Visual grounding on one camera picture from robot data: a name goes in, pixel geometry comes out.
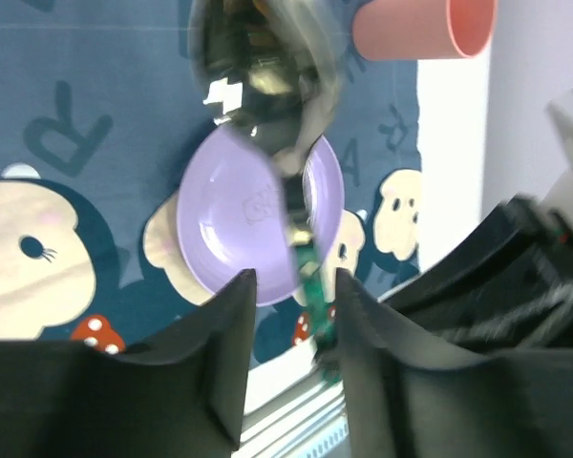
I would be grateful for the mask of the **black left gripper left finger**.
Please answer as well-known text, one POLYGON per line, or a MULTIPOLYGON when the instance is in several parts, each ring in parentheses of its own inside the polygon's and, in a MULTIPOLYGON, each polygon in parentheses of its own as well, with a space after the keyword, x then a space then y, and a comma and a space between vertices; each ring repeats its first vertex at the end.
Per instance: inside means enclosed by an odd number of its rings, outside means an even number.
POLYGON ((116 355, 0 342, 0 457, 228 457, 240 445, 256 275, 116 355))

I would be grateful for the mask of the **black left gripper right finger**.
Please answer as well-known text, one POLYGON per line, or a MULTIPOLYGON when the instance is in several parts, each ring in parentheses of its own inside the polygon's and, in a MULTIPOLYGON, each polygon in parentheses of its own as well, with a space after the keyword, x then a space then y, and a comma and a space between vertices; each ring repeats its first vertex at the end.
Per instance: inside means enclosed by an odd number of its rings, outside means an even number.
POLYGON ((483 356, 336 275, 337 354, 355 457, 573 457, 573 349, 483 356))

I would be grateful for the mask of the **purple plastic plate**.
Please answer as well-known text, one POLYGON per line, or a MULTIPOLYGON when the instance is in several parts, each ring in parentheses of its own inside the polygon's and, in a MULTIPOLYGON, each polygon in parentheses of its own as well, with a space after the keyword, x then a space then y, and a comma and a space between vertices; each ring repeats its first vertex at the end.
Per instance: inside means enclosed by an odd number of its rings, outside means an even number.
POLYGON ((244 269, 257 275, 257 303, 280 302, 299 282, 283 234, 281 183, 268 158, 226 126, 190 159, 180 183, 177 234, 192 275, 215 293, 244 269))

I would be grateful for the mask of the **blue cartoon mouse placemat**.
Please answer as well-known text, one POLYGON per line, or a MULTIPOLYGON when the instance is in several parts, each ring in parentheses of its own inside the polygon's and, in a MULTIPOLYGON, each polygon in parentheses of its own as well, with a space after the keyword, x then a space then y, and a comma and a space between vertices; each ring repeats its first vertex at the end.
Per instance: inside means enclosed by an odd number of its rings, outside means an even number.
POLYGON ((175 234, 181 175, 213 129, 176 57, 186 36, 40 17, 0 1, 0 343, 183 358, 230 319, 175 234))

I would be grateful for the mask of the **green handled steel spoon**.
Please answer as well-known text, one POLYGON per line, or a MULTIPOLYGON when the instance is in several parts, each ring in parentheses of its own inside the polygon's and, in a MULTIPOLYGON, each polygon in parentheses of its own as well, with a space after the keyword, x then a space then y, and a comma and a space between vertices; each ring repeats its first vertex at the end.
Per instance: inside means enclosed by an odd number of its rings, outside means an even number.
POLYGON ((341 94, 341 34, 324 1, 197 1, 189 55, 216 124, 259 148, 281 182, 283 233, 308 309, 314 362, 340 381, 304 172, 341 94))

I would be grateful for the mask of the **salmon plastic cup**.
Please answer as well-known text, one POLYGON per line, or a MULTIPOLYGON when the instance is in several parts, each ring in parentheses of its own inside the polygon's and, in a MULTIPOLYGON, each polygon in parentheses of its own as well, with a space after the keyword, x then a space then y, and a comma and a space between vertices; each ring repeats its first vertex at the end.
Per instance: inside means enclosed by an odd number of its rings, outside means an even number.
POLYGON ((357 51, 370 61, 471 58, 491 40, 495 0, 375 0, 352 24, 357 51))

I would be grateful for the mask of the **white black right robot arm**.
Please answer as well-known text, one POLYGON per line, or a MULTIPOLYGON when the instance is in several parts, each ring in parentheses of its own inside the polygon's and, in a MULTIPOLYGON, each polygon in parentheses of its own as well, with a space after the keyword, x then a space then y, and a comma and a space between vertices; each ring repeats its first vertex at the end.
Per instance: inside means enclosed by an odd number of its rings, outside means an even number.
POLYGON ((496 359, 573 365, 573 89, 546 112, 567 169, 544 198, 500 203, 381 304, 372 319, 381 354, 442 371, 496 359))

